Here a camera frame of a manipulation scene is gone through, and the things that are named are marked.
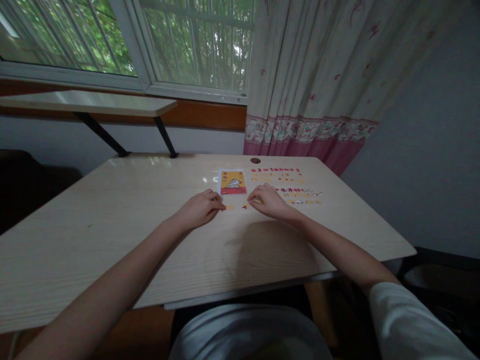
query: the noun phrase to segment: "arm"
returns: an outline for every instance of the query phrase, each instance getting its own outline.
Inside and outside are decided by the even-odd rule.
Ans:
[[[262,214],[284,221],[306,235],[310,243],[368,296],[378,283],[400,284],[377,259],[336,232],[312,220],[282,200],[274,187],[265,183],[248,196],[248,203]]]
[[[82,292],[23,350],[17,359],[85,359],[141,295],[160,260],[186,231],[225,209],[206,190],[188,200],[145,240]]]

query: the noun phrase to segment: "gray wall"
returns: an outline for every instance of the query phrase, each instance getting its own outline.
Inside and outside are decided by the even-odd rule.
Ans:
[[[414,246],[480,258],[479,138],[476,3],[342,179]]]
[[[104,125],[127,150],[167,153],[168,149],[155,126]],[[196,154],[242,154],[244,134],[168,127],[177,152]],[[0,117],[0,149],[29,152],[39,163],[75,168],[82,175],[115,155],[115,151],[80,122]]]

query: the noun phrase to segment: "game piece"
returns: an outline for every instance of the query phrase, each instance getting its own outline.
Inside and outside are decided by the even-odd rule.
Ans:
[[[243,169],[218,169],[217,192],[220,195],[246,194]]]

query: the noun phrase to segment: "window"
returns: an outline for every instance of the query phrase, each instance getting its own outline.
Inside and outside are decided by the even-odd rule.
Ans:
[[[246,104],[254,16],[255,0],[2,0],[0,75]]]

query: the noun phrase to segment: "forearm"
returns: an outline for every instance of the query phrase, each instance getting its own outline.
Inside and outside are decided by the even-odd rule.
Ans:
[[[160,224],[144,241],[80,294],[18,359],[85,359],[144,289],[183,229]]]
[[[397,278],[368,252],[336,232],[295,211],[287,222],[307,236],[310,243],[368,296],[373,285]]]

